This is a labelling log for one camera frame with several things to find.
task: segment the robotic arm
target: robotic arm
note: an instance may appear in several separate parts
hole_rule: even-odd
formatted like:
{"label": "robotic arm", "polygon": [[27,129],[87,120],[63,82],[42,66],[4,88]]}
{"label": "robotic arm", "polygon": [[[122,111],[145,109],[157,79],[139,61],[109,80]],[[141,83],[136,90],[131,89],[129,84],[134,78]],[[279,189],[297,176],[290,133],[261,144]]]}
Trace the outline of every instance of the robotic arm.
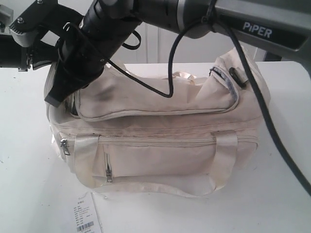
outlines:
{"label": "robotic arm", "polygon": [[[36,0],[10,26],[14,40],[32,47],[52,31],[60,40],[54,85],[46,101],[54,106],[87,86],[104,70],[103,59],[89,43],[66,23],[79,25],[83,35],[111,58],[141,23],[180,33],[195,20],[206,16],[211,0],[94,0],[85,16],[59,5],[57,0]],[[301,63],[311,70],[311,2],[309,0],[218,0],[219,20],[234,29],[239,40]],[[226,34],[214,25],[215,32]],[[208,25],[189,31],[196,39],[206,35]]]}

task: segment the paper tag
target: paper tag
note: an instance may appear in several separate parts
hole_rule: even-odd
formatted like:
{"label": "paper tag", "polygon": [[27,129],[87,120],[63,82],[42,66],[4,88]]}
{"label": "paper tag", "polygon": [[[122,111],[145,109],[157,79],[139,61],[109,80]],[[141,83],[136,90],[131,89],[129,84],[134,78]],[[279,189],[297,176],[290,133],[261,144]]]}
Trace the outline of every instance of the paper tag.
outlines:
{"label": "paper tag", "polygon": [[102,233],[92,194],[86,193],[79,198],[73,208],[76,232],[78,233]]}

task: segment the fabric strap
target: fabric strap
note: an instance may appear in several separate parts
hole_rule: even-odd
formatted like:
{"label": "fabric strap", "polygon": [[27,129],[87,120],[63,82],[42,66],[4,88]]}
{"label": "fabric strap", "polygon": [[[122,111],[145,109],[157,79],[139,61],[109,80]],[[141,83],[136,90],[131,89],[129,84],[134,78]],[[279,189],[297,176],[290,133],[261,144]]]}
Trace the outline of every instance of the fabric strap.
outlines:
{"label": "fabric strap", "polygon": [[98,148],[98,135],[78,135],[74,146],[74,168],[79,181],[97,192],[155,192],[167,193],[188,198],[204,197],[213,191],[223,188],[231,176],[237,157],[238,138],[234,131],[216,132],[216,152],[210,168],[209,179],[211,189],[203,192],[184,192],[176,187],[162,183],[135,182],[135,178],[114,179],[114,183],[106,183],[103,177],[92,176],[93,164]]}

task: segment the white table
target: white table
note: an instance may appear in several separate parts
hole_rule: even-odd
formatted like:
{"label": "white table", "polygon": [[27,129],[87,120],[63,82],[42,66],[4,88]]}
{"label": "white table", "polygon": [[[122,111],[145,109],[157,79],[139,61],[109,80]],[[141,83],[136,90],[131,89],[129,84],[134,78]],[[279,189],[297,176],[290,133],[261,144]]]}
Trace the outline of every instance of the white table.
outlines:
{"label": "white table", "polygon": [[[197,76],[212,64],[176,64]],[[166,65],[129,65],[137,75],[166,74]],[[311,82],[293,62],[259,63],[271,93],[271,114],[287,149],[311,181]],[[83,187],[55,156],[45,116],[48,67],[0,69],[0,232],[70,233],[66,216]],[[267,130],[244,170],[207,200],[162,194],[96,198],[105,233],[309,233],[311,198],[287,168]]]}

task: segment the barcode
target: barcode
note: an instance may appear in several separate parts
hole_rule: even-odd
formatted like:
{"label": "barcode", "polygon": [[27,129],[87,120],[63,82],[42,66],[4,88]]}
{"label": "barcode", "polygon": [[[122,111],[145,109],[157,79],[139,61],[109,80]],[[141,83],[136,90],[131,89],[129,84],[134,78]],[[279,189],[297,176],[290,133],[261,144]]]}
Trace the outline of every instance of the barcode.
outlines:
{"label": "barcode", "polygon": [[77,227],[77,231],[81,232],[81,231],[83,231],[89,227],[92,227],[92,226],[94,226],[94,222],[89,222],[87,224],[84,224],[83,226]]}

